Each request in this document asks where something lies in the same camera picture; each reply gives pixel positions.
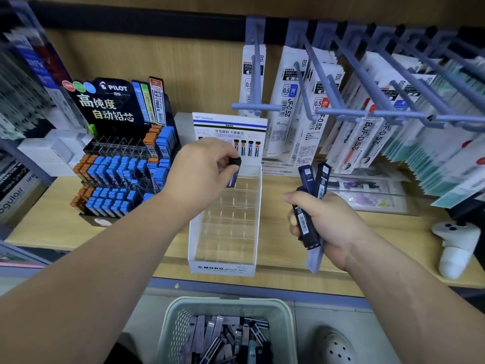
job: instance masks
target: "white game controller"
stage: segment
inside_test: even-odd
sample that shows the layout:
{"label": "white game controller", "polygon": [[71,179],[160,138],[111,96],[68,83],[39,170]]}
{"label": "white game controller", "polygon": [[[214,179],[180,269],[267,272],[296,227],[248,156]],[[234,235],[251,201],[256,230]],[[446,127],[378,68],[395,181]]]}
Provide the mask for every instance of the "white game controller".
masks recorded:
{"label": "white game controller", "polygon": [[467,268],[480,238],[480,229],[466,222],[447,221],[435,224],[431,231],[443,239],[443,254],[438,270],[456,280]]}

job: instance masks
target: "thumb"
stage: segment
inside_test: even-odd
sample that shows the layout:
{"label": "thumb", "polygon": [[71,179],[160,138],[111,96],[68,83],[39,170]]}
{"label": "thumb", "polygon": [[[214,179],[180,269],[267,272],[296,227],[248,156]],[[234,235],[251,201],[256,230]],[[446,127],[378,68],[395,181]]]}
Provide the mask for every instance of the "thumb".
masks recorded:
{"label": "thumb", "polygon": [[317,216],[322,213],[323,202],[305,192],[289,192],[283,195],[285,201],[295,206],[300,206],[310,216]]}
{"label": "thumb", "polygon": [[231,177],[239,171],[238,165],[229,165],[224,170],[219,173],[219,182],[227,186],[227,184],[231,181]]}

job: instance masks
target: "person's left hand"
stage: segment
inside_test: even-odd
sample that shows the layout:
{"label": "person's left hand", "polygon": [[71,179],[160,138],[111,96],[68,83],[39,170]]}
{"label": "person's left hand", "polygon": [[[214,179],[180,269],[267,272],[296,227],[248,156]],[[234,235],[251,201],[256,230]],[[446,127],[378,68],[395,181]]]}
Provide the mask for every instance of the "person's left hand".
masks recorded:
{"label": "person's left hand", "polygon": [[161,194],[171,206],[180,209],[189,220],[201,213],[219,195],[239,170],[227,165],[229,158],[240,154],[228,142],[202,138],[183,146],[175,157]]}

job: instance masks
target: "green circle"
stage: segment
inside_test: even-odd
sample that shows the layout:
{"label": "green circle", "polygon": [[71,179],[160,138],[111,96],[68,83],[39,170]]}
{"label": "green circle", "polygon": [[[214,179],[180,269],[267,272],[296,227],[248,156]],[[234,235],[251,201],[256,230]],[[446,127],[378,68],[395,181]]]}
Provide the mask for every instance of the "green circle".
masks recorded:
{"label": "green circle", "polygon": [[78,81],[72,82],[72,85],[74,85],[74,88],[76,88],[81,93],[84,93],[86,91],[86,88],[84,87],[84,85],[82,85],[82,83],[79,83]]}

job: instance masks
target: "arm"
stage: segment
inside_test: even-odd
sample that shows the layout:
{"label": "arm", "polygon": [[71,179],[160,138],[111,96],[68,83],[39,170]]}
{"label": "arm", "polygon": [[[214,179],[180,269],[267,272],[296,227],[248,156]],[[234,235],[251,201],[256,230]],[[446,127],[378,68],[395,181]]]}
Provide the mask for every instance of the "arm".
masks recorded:
{"label": "arm", "polygon": [[[481,362],[485,315],[376,234],[339,196],[285,200],[306,210],[325,255],[361,288],[402,363]],[[299,236],[293,211],[290,232]]]}
{"label": "arm", "polygon": [[160,194],[1,297],[3,360],[102,363],[175,235],[238,170],[229,156],[217,139],[185,146]]}

